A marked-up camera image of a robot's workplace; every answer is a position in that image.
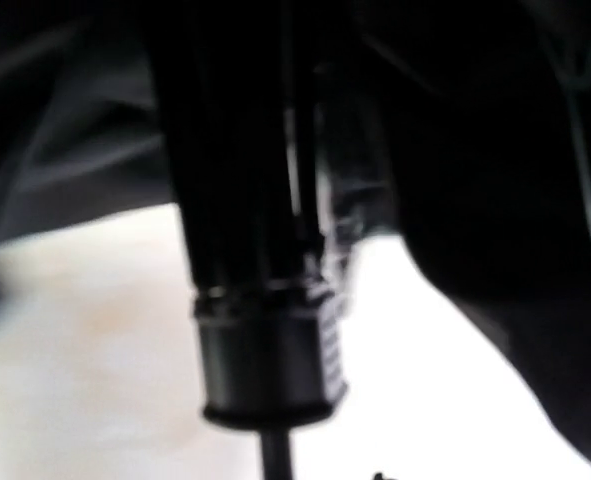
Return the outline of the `mint green black umbrella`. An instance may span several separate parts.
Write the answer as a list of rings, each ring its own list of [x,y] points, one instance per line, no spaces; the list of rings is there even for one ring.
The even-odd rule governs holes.
[[[168,200],[264,478],[346,393],[378,232],[591,462],[591,1],[0,1],[0,241]]]

